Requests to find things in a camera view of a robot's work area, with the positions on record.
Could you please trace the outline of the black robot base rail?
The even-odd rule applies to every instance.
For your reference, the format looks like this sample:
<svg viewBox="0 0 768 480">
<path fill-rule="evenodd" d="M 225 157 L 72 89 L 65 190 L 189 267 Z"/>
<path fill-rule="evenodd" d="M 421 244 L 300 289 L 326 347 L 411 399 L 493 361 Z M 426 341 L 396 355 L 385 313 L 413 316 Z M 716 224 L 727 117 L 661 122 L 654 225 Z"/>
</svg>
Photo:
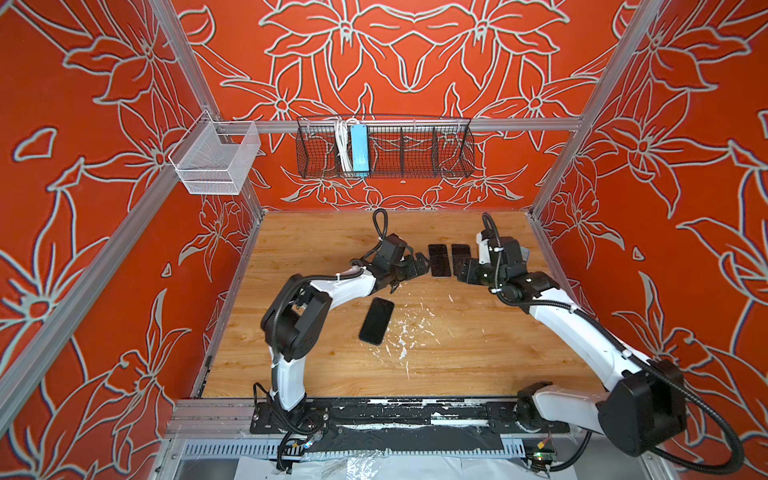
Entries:
<svg viewBox="0 0 768 480">
<path fill-rule="evenodd" d="M 571 427 L 546 422 L 524 428 L 514 397 L 315 397 L 291 415 L 320 438 L 306 459 L 353 455 L 446 455 L 522 458 L 543 442 L 567 438 Z"/>
</svg>

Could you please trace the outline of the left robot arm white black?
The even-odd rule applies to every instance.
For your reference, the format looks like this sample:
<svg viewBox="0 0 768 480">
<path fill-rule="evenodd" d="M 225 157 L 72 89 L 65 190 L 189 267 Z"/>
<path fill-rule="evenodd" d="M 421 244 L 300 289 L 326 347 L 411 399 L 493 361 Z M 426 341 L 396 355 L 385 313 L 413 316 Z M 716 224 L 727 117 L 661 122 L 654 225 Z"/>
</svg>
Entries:
<svg viewBox="0 0 768 480">
<path fill-rule="evenodd" d="M 295 274 L 281 288 L 261 320 L 271 359 L 271 387 L 266 403 L 285 430 L 311 435 L 321 422 L 304 412 L 306 357 L 316 345 L 330 311 L 370 297 L 388 287 L 428 273 L 430 262 L 407 242 L 388 231 L 384 208 L 372 214 L 378 242 L 350 268 L 333 275 Z"/>
</svg>

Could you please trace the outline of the black smartphone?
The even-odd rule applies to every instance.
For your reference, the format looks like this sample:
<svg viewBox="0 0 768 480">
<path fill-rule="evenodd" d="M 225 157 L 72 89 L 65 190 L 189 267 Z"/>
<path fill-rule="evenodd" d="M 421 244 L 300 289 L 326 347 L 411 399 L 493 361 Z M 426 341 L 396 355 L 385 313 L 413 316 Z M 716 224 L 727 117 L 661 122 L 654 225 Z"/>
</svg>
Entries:
<svg viewBox="0 0 768 480">
<path fill-rule="evenodd" d="M 452 268 L 449 260 L 446 244 L 429 244 L 428 252 L 430 257 L 431 275 L 434 278 L 450 278 Z"/>
<path fill-rule="evenodd" d="M 379 346 L 387 333 L 395 304 L 383 298 L 374 298 L 358 334 L 360 341 Z"/>
</svg>

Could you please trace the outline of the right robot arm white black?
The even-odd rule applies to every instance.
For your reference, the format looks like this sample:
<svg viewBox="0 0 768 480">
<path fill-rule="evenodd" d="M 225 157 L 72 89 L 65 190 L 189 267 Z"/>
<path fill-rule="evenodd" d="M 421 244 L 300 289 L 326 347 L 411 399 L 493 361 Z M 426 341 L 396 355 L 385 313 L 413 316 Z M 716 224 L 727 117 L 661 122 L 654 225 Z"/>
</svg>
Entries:
<svg viewBox="0 0 768 480">
<path fill-rule="evenodd" d="M 595 373 L 600 395 L 558 388 L 546 381 L 517 394 L 514 420 L 536 432 L 549 422 L 578 427 L 587 438 L 600 434 L 630 457 L 651 453 L 708 475 L 738 472 L 745 450 L 733 427 L 686 386 L 683 372 L 667 360 L 653 360 L 608 331 L 582 310 L 549 275 L 530 272 L 519 242 L 500 235 L 489 213 L 476 236 L 478 257 L 464 261 L 459 281 L 484 286 L 501 303 L 518 308 L 565 342 Z M 695 463 L 668 453 L 662 444 L 687 429 L 687 407 L 698 407 L 720 427 L 730 450 L 718 464 Z"/>
</svg>

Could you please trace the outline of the phone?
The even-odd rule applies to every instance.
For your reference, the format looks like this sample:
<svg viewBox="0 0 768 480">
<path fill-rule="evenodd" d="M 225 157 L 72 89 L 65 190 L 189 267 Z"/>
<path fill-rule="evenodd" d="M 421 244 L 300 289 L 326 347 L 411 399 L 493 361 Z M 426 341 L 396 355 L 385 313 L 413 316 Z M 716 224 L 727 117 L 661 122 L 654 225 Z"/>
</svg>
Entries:
<svg viewBox="0 0 768 480">
<path fill-rule="evenodd" d="M 453 274 L 455 277 L 460 277 L 465 262 L 472 258 L 471 247 L 468 244 L 452 244 L 451 256 Z"/>
</svg>

